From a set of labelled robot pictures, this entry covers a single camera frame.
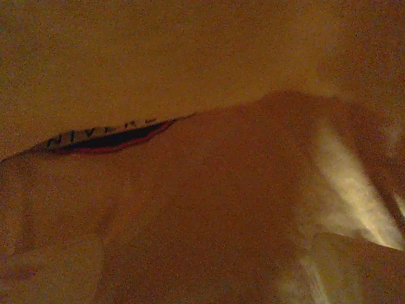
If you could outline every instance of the red trim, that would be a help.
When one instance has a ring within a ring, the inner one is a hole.
[[[170,127],[173,124],[173,122],[174,122],[174,120],[169,120],[169,121],[165,122],[165,124],[162,125],[158,130],[152,131],[145,137],[133,139],[131,141],[126,141],[126,142],[123,142],[122,144],[119,144],[114,147],[103,147],[103,148],[94,148],[94,149],[77,148],[77,149],[72,149],[72,150],[64,150],[63,148],[60,148],[60,149],[54,150],[54,152],[57,154],[72,154],[72,153],[100,154],[100,153],[116,152],[116,151],[125,149],[129,146],[133,146],[134,144],[142,144],[142,143],[147,142],[148,140],[152,139],[152,137],[158,135],[159,133],[163,132],[168,127]]]

